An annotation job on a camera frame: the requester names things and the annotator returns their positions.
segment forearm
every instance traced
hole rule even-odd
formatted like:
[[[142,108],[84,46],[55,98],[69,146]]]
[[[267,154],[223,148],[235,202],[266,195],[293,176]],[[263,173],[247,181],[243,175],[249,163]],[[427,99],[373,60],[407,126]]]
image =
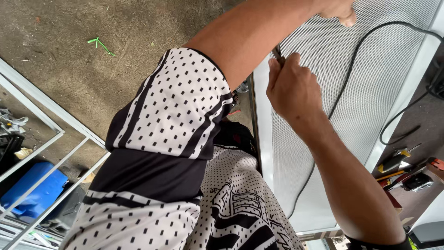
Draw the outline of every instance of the forearm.
[[[382,188],[341,142],[324,114],[310,118],[313,126],[300,136],[312,152],[341,229],[364,242],[403,242],[399,217]]]
[[[274,46],[320,9],[312,0],[248,0],[208,24],[184,47],[214,60],[234,90]]]

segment black and white shirt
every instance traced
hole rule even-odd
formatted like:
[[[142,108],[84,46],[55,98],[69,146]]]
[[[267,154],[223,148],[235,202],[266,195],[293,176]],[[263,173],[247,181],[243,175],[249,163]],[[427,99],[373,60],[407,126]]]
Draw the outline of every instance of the black and white shirt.
[[[168,50],[115,115],[111,155],[60,249],[304,249],[257,159],[213,144],[232,101],[210,58]]]

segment hand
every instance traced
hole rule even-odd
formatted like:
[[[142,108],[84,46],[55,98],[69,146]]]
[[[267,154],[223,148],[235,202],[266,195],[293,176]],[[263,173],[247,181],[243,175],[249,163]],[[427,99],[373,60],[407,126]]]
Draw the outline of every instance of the hand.
[[[276,59],[270,65],[267,96],[276,113],[301,137],[315,125],[329,122],[322,110],[321,88],[307,67],[300,67],[298,53],[291,54],[281,69]]]
[[[352,27],[356,23],[353,0],[314,0],[313,4],[321,6],[319,15],[324,18],[337,16],[342,25]]]

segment white frame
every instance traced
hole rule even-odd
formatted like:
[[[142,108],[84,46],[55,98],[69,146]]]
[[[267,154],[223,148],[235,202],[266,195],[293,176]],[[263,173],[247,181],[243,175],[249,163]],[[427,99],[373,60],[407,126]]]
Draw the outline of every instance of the white frame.
[[[41,179],[37,181],[31,188],[29,188],[16,202],[14,202],[8,209],[2,211],[0,214],[0,220],[7,221],[5,216],[22,200],[26,198],[41,182],[43,182],[53,171],[55,171],[63,162],[65,162],[73,153],[76,152],[86,141],[92,140],[101,148],[105,149],[105,141],[94,134],[90,129],[83,125],[80,121],[75,119],[66,110],[60,107],[57,103],[51,100],[47,95],[45,95],[41,90],[34,86],[30,81],[20,75],[16,70],[9,66],[6,62],[0,59],[0,85],[2,85],[8,92],[10,92],[17,100],[23,103],[31,112],[33,112],[39,119],[41,119],[46,125],[48,125],[56,135],[45,142],[41,147],[36,149],[33,153],[27,156],[25,159],[21,160],[19,163],[15,164],[12,168],[6,171],[0,176],[0,182],[11,175],[13,172],[17,171],[26,162],[31,160],[33,157],[38,155],[44,149],[46,149],[53,142],[61,138],[65,131],[58,126],[48,115],[46,115],[41,109],[39,109],[32,101],[30,101],[18,88],[11,84],[6,78],[11,82],[21,88],[24,92],[29,94],[31,97],[36,99],[39,103],[44,105],[55,115],[62,118],[70,126],[75,128],[77,131],[82,133],[85,138],[73,149],[71,150],[62,160],[60,160],[48,173],[46,173]],[[3,250],[14,249],[19,243],[23,243],[22,239],[31,232],[59,203],[61,203],[64,198],[66,198],[89,174],[92,173],[100,164],[102,164],[110,155],[110,152],[106,152],[75,184],[73,184],[68,190],[66,190],[51,206],[49,206],[37,219],[30,223],[24,230],[22,230],[15,238],[13,238]]]
[[[442,1],[437,8],[435,16],[431,21],[429,30],[433,31],[440,36],[444,35],[444,1]],[[385,120],[385,124],[399,111],[404,109],[410,102],[413,93],[422,79],[429,62],[435,55],[440,41],[431,35],[425,35],[418,52],[415,55],[413,63],[407,73],[407,76],[402,84],[401,89],[390,109],[390,112]],[[270,71],[268,66],[268,60],[270,59],[270,54],[268,54],[264,60],[259,64],[259,66],[253,71],[253,84],[255,89],[255,105],[257,113],[257,125],[258,125],[258,144],[259,144],[259,157],[261,162],[262,175],[270,189],[274,190],[274,177],[273,177],[273,136],[272,136],[272,107],[268,97],[266,96],[266,88],[268,85],[268,73]],[[392,136],[396,126],[399,123],[402,115],[395,119],[391,125],[385,130],[383,135],[383,140],[388,141]],[[372,172],[376,166],[382,152],[385,149],[379,141],[379,135],[375,140],[373,149],[371,150],[369,157],[367,158],[364,166],[369,171]],[[310,232],[322,232],[324,229],[310,230],[304,232],[297,232],[297,234],[307,234]]]

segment green twist tie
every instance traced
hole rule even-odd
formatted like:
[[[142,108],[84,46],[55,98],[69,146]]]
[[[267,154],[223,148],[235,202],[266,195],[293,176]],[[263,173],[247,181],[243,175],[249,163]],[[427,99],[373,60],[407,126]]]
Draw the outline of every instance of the green twist tie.
[[[102,47],[106,50],[106,52],[108,52],[108,54],[111,54],[111,55],[115,56],[115,54],[114,54],[113,52],[110,52],[110,51],[105,47],[105,45],[103,45],[103,43],[99,40],[99,37],[97,37],[96,39],[89,40],[88,43],[92,43],[92,42],[94,42],[94,41],[95,41],[95,47],[96,47],[96,48],[97,48],[97,43],[100,43],[100,45],[102,45]]]

